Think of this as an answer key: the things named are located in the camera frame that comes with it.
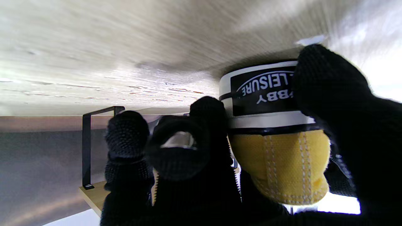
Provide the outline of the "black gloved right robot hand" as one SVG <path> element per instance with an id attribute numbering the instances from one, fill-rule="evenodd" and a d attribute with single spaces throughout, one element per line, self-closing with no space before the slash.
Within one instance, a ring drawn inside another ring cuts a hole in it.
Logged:
<path id="1" fill-rule="evenodd" d="M 217 99 L 204 96 L 188 117 L 165 116 L 152 137 L 135 111 L 107 127 L 108 162 L 102 226 L 392 226 L 401 225 L 384 182 L 401 177 L 401 103 L 373 95 L 363 74 L 322 45 L 300 52 L 296 103 L 334 138 L 361 214 L 303 212 L 262 197 L 249 186 L 246 202 L 231 167 L 227 119 Z"/>

